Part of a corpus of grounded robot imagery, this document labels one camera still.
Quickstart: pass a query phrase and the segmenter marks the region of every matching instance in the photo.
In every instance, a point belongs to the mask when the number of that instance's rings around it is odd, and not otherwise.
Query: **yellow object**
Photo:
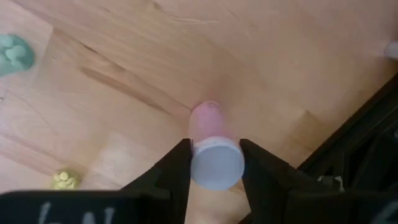
[[[54,174],[51,188],[55,190],[73,190],[79,186],[79,183],[79,177],[76,172],[70,169],[63,169]]]

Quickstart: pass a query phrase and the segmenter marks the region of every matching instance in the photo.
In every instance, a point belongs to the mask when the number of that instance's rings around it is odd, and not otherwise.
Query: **wooden floor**
[[[45,189],[72,167],[119,189],[181,138],[203,100],[237,138],[299,165],[398,64],[396,0],[0,0],[0,33],[35,49],[0,78],[0,191]],[[242,184],[192,183],[187,223],[237,223]]]

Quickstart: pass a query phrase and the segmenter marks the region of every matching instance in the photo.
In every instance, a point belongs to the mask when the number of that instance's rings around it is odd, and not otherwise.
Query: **wood grain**
[[[398,71],[382,57],[398,39],[394,0],[0,3],[0,31],[37,54],[0,79],[0,164],[16,170],[0,172],[3,191],[46,188],[62,167],[84,189],[118,189],[187,137],[203,100],[236,138],[298,166]],[[192,182],[187,223],[248,212],[242,183]]]

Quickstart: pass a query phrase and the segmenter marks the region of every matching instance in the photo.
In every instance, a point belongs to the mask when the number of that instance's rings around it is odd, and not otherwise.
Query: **green toy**
[[[0,77],[29,69],[35,60],[32,47],[14,34],[0,34]]]

